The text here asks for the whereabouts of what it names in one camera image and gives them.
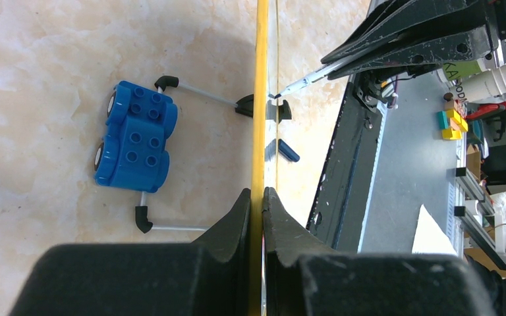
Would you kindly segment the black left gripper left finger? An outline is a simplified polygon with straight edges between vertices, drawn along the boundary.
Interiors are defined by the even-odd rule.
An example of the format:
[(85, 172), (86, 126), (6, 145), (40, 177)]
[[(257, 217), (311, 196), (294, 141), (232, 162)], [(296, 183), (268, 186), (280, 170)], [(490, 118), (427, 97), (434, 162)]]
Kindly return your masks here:
[(190, 243), (63, 244), (34, 265), (12, 315), (244, 315), (250, 190)]

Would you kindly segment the white whiteboard marker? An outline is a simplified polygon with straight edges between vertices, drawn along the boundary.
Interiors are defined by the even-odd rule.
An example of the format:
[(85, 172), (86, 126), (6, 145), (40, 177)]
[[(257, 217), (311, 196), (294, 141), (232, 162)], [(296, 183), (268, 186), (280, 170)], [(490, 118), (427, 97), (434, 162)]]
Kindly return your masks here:
[(289, 84), (286, 86), (282, 91), (277, 93), (273, 98), (278, 99), (280, 97), (283, 97), (285, 95), (289, 95), (291, 93), (297, 92), (306, 86), (309, 86), (313, 84), (314, 82), (317, 82), (326, 76), (328, 76), (331, 72), (340, 69), (341, 67), (345, 66), (349, 60), (350, 57), (344, 57), (342, 59), (339, 59), (338, 61), (335, 61), (333, 63), (326, 64), (322, 66), (321, 68), (315, 70), (314, 72), (311, 72), (301, 78), (300, 80), (297, 80), (296, 82), (293, 82), (292, 84)]

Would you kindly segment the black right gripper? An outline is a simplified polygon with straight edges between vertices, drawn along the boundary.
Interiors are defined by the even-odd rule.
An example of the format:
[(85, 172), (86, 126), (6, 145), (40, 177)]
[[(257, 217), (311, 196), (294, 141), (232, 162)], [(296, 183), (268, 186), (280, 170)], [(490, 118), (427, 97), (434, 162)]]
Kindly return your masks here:
[[(489, 33), (489, 7), (497, 41)], [(327, 75), (336, 80), (367, 70), (473, 61), (506, 64), (506, 1), (385, 1), (339, 47), (321, 59), (348, 57)]]

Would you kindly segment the blue marker cap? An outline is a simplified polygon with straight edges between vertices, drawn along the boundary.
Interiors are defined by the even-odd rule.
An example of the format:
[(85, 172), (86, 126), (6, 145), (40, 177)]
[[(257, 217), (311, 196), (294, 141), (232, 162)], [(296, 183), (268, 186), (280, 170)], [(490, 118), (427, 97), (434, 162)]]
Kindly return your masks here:
[(279, 139), (277, 143), (279, 153), (288, 161), (296, 163), (300, 161), (300, 155), (294, 151), (283, 139)]

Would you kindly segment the yellow framed whiteboard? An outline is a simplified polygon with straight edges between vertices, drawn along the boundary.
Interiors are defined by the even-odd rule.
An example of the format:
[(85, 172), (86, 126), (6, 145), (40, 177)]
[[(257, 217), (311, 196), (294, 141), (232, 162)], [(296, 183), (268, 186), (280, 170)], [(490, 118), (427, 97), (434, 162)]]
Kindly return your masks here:
[(276, 1), (257, 6), (252, 179), (232, 209), (190, 244), (167, 244), (176, 265), (154, 315), (267, 315), (264, 217), (277, 180), (279, 17)]

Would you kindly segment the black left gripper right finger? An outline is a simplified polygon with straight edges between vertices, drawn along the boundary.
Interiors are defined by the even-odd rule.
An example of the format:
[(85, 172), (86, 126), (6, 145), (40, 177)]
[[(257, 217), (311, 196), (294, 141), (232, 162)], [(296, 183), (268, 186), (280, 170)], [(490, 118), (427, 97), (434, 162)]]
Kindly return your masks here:
[(482, 281), (451, 255), (341, 253), (277, 192), (263, 200), (268, 315), (493, 315)]

